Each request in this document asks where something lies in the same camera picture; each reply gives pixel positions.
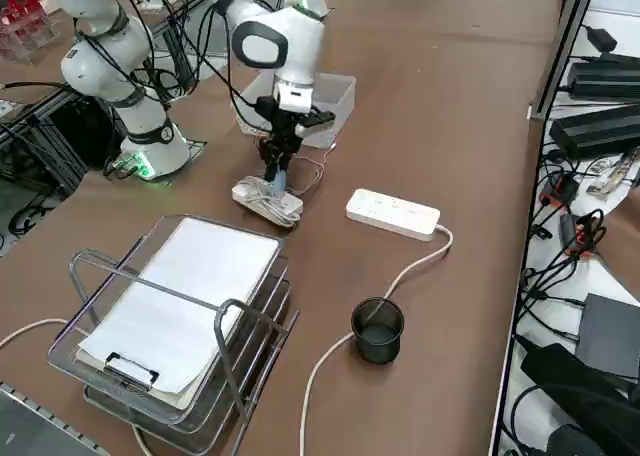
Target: white power strip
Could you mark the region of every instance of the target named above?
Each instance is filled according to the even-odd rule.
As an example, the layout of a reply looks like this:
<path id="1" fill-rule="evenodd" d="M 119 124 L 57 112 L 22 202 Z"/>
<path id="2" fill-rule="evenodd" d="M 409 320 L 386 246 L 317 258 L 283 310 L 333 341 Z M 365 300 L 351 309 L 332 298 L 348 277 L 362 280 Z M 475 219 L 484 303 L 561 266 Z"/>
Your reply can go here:
<path id="1" fill-rule="evenodd" d="M 245 178 L 240 181 L 233 187 L 231 195 L 237 203 L 279 226 L 294 226 L 303 210 L 300 198 L 290 193 L 276 197 L 271 194 L 268 183 L 259 178 Z"/>
<path id="2" fill-rule="evenodd" d="M 356 189 L 347 203 L 347 217 L 420 241 L 430 241 L 440 211 L 386 194 Z"/>

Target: wire tray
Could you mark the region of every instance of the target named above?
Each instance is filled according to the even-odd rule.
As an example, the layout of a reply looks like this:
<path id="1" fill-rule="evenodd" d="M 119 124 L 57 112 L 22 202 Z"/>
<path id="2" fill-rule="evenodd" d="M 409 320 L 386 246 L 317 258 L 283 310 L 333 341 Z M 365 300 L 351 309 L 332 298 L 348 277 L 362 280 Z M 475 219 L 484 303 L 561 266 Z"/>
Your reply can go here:
<path id="1" fill-rule="evenodd" d="M 279 340 L 284 340 L 288 336 L 288 330 L 272 319 L 276 314 L 279 314 L 278 312 L 272 313 L 274 311 L 273 301 L 277 301 L 278 295 L 280 295 L 278 288 L 281 283 L 285 282 L 286 294 L 288 294 L 288 282 L 284 281 L 287 269 L 286 259 L 279 257 L 279 252 L 282 248 L 280 240 L 277 240 L 277 251 L 275 251 L 260 282 L 256 285 L 246 304 L 240 301 L 227 300 L 220 307 L 215 307 L 188 295 L 141 279 L 139 274 L 142 269 L 173 233 L 183 218 L 193 218 L 210 224 L 218 224 L 189 215 L 168 216 L 162 218 L 151 231 L 140 238 L 120 261 L 94 250 L 84 250 L 74 256 L 70 264 L 70 272 L 76 289 L 82 297 L 83 305 L 54 340 L 49 349 L 49 362 L 61 371 L 84 382 L 92 390 L 104 393 L 109 398 L 118 401 L 127 408 L 128 414 L 139 413 L 139 415 L 144 415 L 160 425 L 171 426 L 172 431 L 193 434 L 201 429 L 213 413 L 217 414 L 217 411 L 214 411 L 214 407 L 220 404 L 221 401 L 225 401 L 229 395 L 231 395 L 243 422 L 246 423 L 248 421 L 248 412 L 244 407 L 239 390 L 242 384 L 238 384 L 237 381 L 245 381 L 246 378 L 242 374 L 245 367 L 255 368 L 257 356 L 254 355 L 255 357 L 252 357 L 251 355 L 252 345 L 254 344 L 253 342 L 265 339 L 264 336 L 261 338 L 261 334 L 265 332 L 265 329 L 269 329 L 269 333 L 271 332 L 270 330 L 275 330 L 279 333 Z M 259 237 L 275 239 L 237 228 L 231 229 Z M 78 263 L 80 262 L 109 273 L 107 278 L 101 282 L 100 279 L 95 278 L 96 274 L 90 275 L 94 276 L 94 283 L 99 283 L 95 284 L 97 289 L 91 296 L 89 296 L 83 280 L 78 275 Z M 151 286 L 154 289 L 217 311 L 214 330 L 220 351 L 209 366 L 206 376 L 198 385 L 195 396 L 184 410 L 177 409 L 151 396 L 148 393 L 149 388 L 141 388 L 136 384 L 132 384 L 132 381 L 123 378 L 122 375 L 96 369 L 76 358 L 78 344 L 84 339 L 84 336 L 76 329 L 83 329 L 87 332 L 95 329 L 101 318 L 109 312 L 119 296 L 132 282 Z M 220 329 L 220 322 L 224 313 L 231 306 L 240 308 L 242 312 L 228 336 L 224 338 Z M 293 322 L 295 322 L 296 318 L 297 313 L 292 318 Z"/>
<path id="2" fill-rule="evenodd" d="M 288 281 L 282 281 L 276 292 L 270 298 L 269 311 L 275 309 L 274 320 L 278 322 L 284 321 L 286 317 L 287 307 L 289 305 L 290 286 Z M 295 318 L 289 323 L 287 330 L 289 331 Z M 245 358 L 240 357 L 236 363 L 240 372 L 244 372 L 244 376 L 239 381 L 238 387 L 240 394 L 245 401 L 247 415 L 250 419 L 255 407 L 257 406 L 260 393 L 266 383 L 266 379 L 275 364 L 280 350 L 285 342 L 285 338 L 280 338 L 273 330 L 267 328 L 266 325 L 260 325 L 265 331 L 260 332 L 258 338 L 253 339 L 252 343 L 247 342 L 248 346 L 245 351 Z M 145 414 L 132 410 L 121 402 L 111 398 L 105 393 L 101 393 L 85 386 L 84 397 L 94 406 L 106 411 L 119 419 L 137 426 L 143 431 L 155 436 L 158 439 L 194 456 L 207 454 L 210 451 L 218 452 L 231 436 L 231 427 L 237 422 L 238 412 L 234 411 L 234 399 L 231 395 L 228 385 L 223 384 L 220 391 L 208 391 L 216 394 L 216 403 L 212 410 L 207 412 L 207 418 L 202 421 L 196 432 L 186 434 L 177 429 L 176 426 L 169 426 L 159 423 L 149 418 Z M 243 424 L 236 434 L 232 454 L 235 454 L 240 447 L 242 438 L 247 429 L 247 423 Z"/>

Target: brown table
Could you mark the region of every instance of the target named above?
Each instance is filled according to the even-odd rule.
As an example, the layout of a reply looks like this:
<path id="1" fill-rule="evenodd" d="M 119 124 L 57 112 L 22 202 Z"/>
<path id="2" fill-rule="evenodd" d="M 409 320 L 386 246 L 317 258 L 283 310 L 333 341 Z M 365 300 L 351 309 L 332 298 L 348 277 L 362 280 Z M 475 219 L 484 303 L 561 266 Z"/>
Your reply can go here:
<path id="1" fill-rule="evenodd" d="M 291 234 L 235 205 L 230 188 L 260 167 L 216 81 L 172 117 L 205 153 L 170 188 L 112 184 L 90 174 L 0 265 L 0 331 L 69 317 L 79 299 L 70 257 L 119 256 L 162 215 L 195 213 L 286 236 L 301 317 L 243 443 L 243 455 L 298 454 L 304 387 L 315 361 L 349 329 L 353 307 L 382 295 L 397 272 L 433 251 L 348 220 L 364 187 L 442 210 L 456 236 L 446 260 L 394 295 L 406 316 L 393 365 L 370 367 L 342 348 L 314 386 L 307 456 L 487 453 L 534 178 L 525 119 L 557 24 L 560 0 L 329 0 L 323 71 L 354 75 L 357 104 L 305 198 Z M 246 82 L 248 74 L 237 76 Z M 311 169 L 300 162 L 296 178 Z M 87 274 L 97 281 L 95 274 Z M 46 363 L 59 328 L 22 336 L 0 354 L 0 379 L 112 454 L 140 454 L 130 428 L 89 406 L 81 385 Z M 175 454 L 151 441 L 156 455 Z"/>

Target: table surface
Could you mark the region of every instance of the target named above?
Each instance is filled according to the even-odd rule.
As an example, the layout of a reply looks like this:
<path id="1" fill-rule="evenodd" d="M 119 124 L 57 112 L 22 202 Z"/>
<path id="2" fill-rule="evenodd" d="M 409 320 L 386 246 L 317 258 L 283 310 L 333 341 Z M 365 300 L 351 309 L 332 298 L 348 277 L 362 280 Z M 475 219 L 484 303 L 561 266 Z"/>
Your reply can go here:
<path id="1" fill-rule="evenodd" d="M 524 247 L 539 134 L 526 113 L 557 26 L 560 0 L 329 0 L 320 70 L 357 78 L 357 104 L 329 155 L 299 227 L 288 234 L 231 200 L 261 167 L 217 81 L 181 100 L 172 118 L 204 154 L 169 188 L 89 174 L 2 265 L 0 328 L 70 317 L 79 299 L 67 273 L 83 248 L 122 255 L 162 215 L 193 213 L 286 237 L 298 323 L 273 370 L 241 454 L 298 454 L 300 410 L 315 361 L 349 329 L 352 309 L 381 295 L 421 243 L 345 217 L 367 188 L 442 211 L 456 242 L 417 271 L 394 300 L 405 332 L 398 359 L 371 367 L 345 347 L 316 378 L 307 455 L 487 453 Z M 234 82 L 246 84 L 250 71 Z M 308 152 L 315 158 L 317 153 Z M 312 177 L 304 161 L 294 182 Z M 98 274 L 88 273 L 97 282 Z M 0 353 L 0 378 L 115 455 L 139 454 L 131 429 L 82 399 L 50 368 L 59 328 L 24 335 Z M 176 454 L 150 441 L 156 455 Z"/>
<path id="2" fill-rule="evenodd" d="M 631 15 L 605 13 L 600 10 L 587 11 L 584 24 L 594 28 L 606 29 L 617 41 L 618 45 L 615 49 L 616 54 L 626 56 L 640 56 L 640 44 L 636 35 L 640 30 L 640 18 Z M 589 43 L 586 37 L 586 31 L 581 29 L 576 38 L 574 47 L 572 48 L 574 56 L 598 56 L 597 50 Z M 566 77 L 570 65 L 565 71 L 565 79 L 562 84 L 566 84 Z M 554 108 L 551 111 L 551 119 L 547 122 L 545 128 L 545 142 L 552 142 L 548 132 L 551 127 L 552 119 L 566 116 L 573 116 L 582 113 L 600 111 L 602 109 L 611 108 L 611 106 L 598 107 L 570 107 L 572 104 L 594 103 L 594 101 L 579 101 L 570 99 L 566 93 L 558 93 L 554 101 Z M 545 152 L 553 149 L 555 146 L 545 148 Z M 579 165 L 579 171 L 585 171 L 592 160 L 582 161 Z M 629 170 L 628 177 L 634 178 L 637 174 L 640 164 L 636 163 Z M 539 178 L 546 174 L 544 168 L 541 168 Z M 618 206 L 630 191 L 631 185 L 623 183 L 614 193 L 607 198 L 605 202 L 586 194 L 586 189 L 592 178 L 584 178 L 581 182 L 580 189 L 576 200 L 571 206 L 574 214 L 586 214 L 596 208 L 603 210 L 605 214 L 611 212 Z M 551 209 L 545 210 L 539 216 L 544 218 L 551 212 Z M 552 234 L 557 234 L 560 213 L 552 217 L 544 226 L 549 229 Z M 550 241 L 540 241 L 537 238 L 531 240 L 527 255 L 526 267 L 537 269 L 544 268 L 548 262 L 560 251 L 562 245 L 557 237 Z M 568 271 L 561 273 L 558 278 L 567 274 Z M 634 306 L 640 306 L 640 303 L 633 295 L 627 291 L 616 278 L 609 273 L 599 258 L 582 261 L 578 264 L 578 268 L 574 276 L 568 281 L 561 283 L 549 291 L 549 295 L 556 297 L 574 298 L 585 300 L 588 293 L 598 294 L 610 299 L 621 301 Z M 581 311 L 573 306 L 558 304 L 553 301 L 541 301 L 536 303 L 535 313 L 544 322 L 553 328 L 561 331 L 568 331 L 572 334 L 578 334 L 580 325 Z M 538 325 L 529 315 L 523 317 L 518 325 L 518 333 L 526 335 L 532 341 L 540 345 L 552 343 L 561 343 L 572 353 L 575 352 L 575 344 L 566 340 L 562 340 L 552 333 Z M 505 401 L 505 422 L 509 424 L 509 415 L 515 398 L 526 388 L 530 387 L 533 382 L 520 370 L 520 363 L 525 356 L 524 350 L 519 345 L 513 347 L 513 360 L 511 363 L 511 371 L 509 375 L 509 384 L 507 397 Z M 533 445 L 537 448 L 546 447 L 547 439 L 553 430 L 562 424 L 566 424 L 567 418 L 558 410 L 558 407 L 541 391 L 536 391 L 523 400 L 518 407 L 516 428 L 519 438 L 526 444 Z M 512 442 L 506 435 L 502 435 L 501 444 L 504 448 L 513 447 Z"/>

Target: white robotic arm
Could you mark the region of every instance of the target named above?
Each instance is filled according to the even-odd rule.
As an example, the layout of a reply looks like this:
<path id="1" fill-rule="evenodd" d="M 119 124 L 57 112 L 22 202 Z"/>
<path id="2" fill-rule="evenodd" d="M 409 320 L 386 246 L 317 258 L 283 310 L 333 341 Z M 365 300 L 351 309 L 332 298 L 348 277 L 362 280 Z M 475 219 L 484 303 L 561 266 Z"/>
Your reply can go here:
<path id="1" fill-rule="evenodd" d="M 212 0 L 231 26 L 236 57 L 252 68 L 275 69 L 274 97 L 279 107 L 311 111 L 311 96 L 324 37 L 324 0 L 286 0 L 269 12 L 252 0 Z"/>
<path id="2" fill-rule="evenodd" d="M 118 112 L 128 130 L 122 150 L 134 155 L 143 179 L 178 170 L 189 159 L 186 141 L 156 92 L 130 77 L 152 50 L 149 30 L 127 16 L 117 0 L 59 2 L 91 29 L 62 62 L 66 80 Z M 266 166 L 263 182 L 273 206 L 285 195 L 288 165 L 300 148 L 301 136 L 335 118 L 312 103 L 323 19 L 329 10 L 324 0 L 285 0 L 285 7 L 277 11 L 255 0 L 212 2 L 229 24 L 236 57 L 249 67 L 275 71 L 272 94 L 258 98 L 254 105 L 272 126 L 269 137 L 260 140 L 259 150 Z"/>
<path id="3" fill-rule="evenodd" d="M 138 175 L 150 180 L 180 169 L 189 160 L 186 141 L 152 88 L 129 76 L 148 57 L 149 30 L 129 17 L 117 0 L 58 0 L 70 16 L 89 26 L 61 63 L 76 90 L 107 102 L 127 129 L 123 153 Z"/>

